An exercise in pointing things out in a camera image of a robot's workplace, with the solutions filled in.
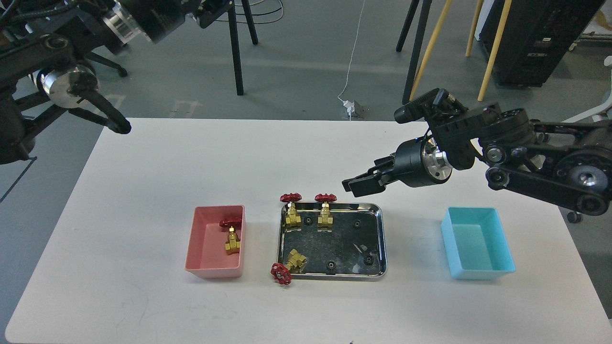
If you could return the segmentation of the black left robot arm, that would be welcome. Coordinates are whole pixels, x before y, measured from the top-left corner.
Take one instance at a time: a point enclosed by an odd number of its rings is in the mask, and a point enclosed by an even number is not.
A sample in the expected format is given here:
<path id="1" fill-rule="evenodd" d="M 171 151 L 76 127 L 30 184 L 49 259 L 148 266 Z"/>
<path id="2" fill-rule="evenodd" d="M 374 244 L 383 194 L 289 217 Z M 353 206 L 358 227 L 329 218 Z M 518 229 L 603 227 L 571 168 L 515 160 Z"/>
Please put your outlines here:
<path id="1" fill-rule="evenodd" d="M 92 61 L 142 33 L 159 42 L 194 17 L 201 28 L 232 14 L 232 0 L 3 0 L 1 163 L 29 158 L 35 138 L 68 112 L 118 134 L 131 124 L 99 92 Z"/>

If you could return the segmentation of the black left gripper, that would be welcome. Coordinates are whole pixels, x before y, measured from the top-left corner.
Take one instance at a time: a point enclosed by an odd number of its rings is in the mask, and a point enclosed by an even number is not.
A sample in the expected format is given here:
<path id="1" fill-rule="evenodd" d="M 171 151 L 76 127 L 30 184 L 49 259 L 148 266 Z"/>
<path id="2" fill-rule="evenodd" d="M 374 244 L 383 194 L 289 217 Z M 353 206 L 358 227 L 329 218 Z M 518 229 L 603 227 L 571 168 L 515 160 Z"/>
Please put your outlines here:
<path id="1" fill-rule="evenodd" d="M 205 29 L 234 7 L 233 0 L 123 0 L 139 28 L 153 42 L 158 43 L 185 22 L 187 14 L 195 16 L 200 28 Z"/>

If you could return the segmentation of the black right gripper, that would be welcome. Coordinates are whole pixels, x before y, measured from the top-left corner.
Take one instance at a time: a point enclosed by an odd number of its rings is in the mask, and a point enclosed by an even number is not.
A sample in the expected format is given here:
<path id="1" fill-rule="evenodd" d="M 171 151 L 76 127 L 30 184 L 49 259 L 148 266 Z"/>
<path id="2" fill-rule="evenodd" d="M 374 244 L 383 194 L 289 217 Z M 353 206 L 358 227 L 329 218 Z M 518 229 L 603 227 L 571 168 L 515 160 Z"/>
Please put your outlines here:
<path id="1" fill-rule="evenodd" d="M 376 159 L 365 173 L 343 180 L 342 186 L 354 197 L 363 197 L 384 192 L 395 180 L 414 188 L 443 184 L 452 171 L 435 139 L 417 138 L 400 144 L 394 157 Z"/>

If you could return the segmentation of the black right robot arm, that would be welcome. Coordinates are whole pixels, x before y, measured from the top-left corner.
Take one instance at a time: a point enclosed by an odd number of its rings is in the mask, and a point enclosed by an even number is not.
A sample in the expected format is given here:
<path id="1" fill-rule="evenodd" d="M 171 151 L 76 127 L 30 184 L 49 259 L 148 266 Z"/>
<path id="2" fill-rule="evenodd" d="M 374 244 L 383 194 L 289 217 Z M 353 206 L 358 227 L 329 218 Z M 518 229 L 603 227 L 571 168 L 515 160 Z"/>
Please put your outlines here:
<path id="1" fill-rule="evenodd" d="M 435 88 L 395 111 L 399 124 L 424 119 L 426 134 L 403 142 L 355 178 L 345 179 L 356 197 L 384 192 L 390 183 L 409 187 L 447 182 L 453 170 L 488 165 L 493 190 L 510 190 L 591 216 L 611 202 L 611 122 L 564 124 L 529 119 L 522 108 L 498 104 L 468 109 Z"/>

